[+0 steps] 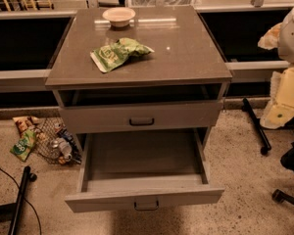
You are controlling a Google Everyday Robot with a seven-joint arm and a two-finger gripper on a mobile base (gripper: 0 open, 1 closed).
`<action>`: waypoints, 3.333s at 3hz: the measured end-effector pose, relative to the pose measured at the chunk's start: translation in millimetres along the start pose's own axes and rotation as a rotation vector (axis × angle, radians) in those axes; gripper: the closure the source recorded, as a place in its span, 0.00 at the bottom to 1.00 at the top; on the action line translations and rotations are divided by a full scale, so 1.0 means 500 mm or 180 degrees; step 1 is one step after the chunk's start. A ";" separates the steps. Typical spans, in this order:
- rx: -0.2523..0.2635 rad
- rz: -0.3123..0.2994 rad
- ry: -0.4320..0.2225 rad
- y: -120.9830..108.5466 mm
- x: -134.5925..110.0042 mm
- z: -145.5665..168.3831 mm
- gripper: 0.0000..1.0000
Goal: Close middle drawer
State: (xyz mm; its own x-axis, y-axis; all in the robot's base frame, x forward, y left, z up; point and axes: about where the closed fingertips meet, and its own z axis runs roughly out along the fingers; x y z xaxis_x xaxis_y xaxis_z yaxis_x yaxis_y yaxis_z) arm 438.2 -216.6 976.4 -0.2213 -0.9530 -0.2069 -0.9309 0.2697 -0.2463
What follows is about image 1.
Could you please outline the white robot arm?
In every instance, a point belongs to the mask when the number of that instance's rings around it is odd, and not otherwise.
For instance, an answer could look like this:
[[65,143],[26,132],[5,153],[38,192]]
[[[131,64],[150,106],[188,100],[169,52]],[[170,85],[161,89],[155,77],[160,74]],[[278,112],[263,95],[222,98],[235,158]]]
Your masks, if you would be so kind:
[[294,118],[294,8],[260,38],[258,46],[276,48],[279,58],[289,63],[285,71],[272,73],[270,100],[260,119],[262,127],[277,129]]

